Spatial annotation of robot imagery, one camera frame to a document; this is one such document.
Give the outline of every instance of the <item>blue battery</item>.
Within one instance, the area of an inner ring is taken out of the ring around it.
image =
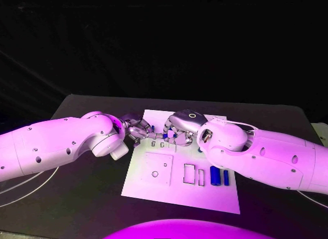
[[[224,185],[228,186],[228,171],[224,170]]]
[[[219,178],[219,168],[211,166],[211,185],[219,186],[221,185],[221,178]]]

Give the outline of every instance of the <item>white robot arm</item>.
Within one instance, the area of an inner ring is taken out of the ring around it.
[[[185,110],[167,119],[163,133],[172,128],[169,143],[188,146],[192,137],[209,163],[229,168],[258,182],[286,189],[328,194],[328,148],[283,133],[270,132],[240,122]]]
[[[110,153],[117,160],[128,152],[123,140],[134,126],[151,132],[136,114],[118,119],[102,112],[89,112],[81,118],[48,120],[1,134],[0,182],[75,161],[88,150],[97,157]],[[137,145],[139,139],[130,137]]]

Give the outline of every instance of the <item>black table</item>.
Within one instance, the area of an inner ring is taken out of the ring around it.
[[[69,95],[52,118],[79,118],[91,111],[102,111],[120,117],[130,110],[143,114],[144,109],[192,109],[320,144],[302,109],[283,105]],[[128,138],[126,144],[130,152],[118,161],[108,155],[95,158],[88,151],[74,163],[59,167],[46,185],[23,200],[0,208],[0,231],[53,239],[100,239],[134,224],[180,218],[238,226],[274,238],[328,238],[328,209],[296,191],[270,187],[237,173],[240,215],[123,197],[133,152]],[[0,204],[30,192],[52,171],[0,195]],[[4,187],[27,177],[9,180]]]

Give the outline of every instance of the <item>cable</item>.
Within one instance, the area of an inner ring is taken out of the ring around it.
[[[328,206],[326,205],[323,205],[322,203],[319,203],[319,202],[316,202],[312,198],[309,198],[299,190],[297,190],[297,192],[309,199],[309,200],[312,200],[315,203],[318,203],[320,206],[323,206],[325,208],[328,208]]]
[[[55,169],[52,175],[49,176],[49,178],[46,179],[46,181],[40,184],[40,186],[39,186],[30,193],[27,193],[24,196],[22,196],[20,198],[17,198],[17,199],[16,199],[14,201],[11,201],[10,203],[6,203],[6,204],[0,205],[0,207],[7,206],[9,204],[17,202],[17,201],[22,200],[24,197],[27,197],[27,196],[46,184],[46,182],[50,180],[50,178],[52,178],[55,172],[58,171],[58,168],[59,168],[59,167],[56,167],[56,169]]]
[[[9,190],[11,190],[13,188],[19,187],[20,185],[23,185],[26,182],[29,182],[36,176],[40,175],[42,172],[39,172],[32,178],[29,178],[27,180],[24,180],[22,183],[16,184],[13,187],[7,188],[6,190],[0,191],[0,194],[3,194],[4,192],[7,192]]]

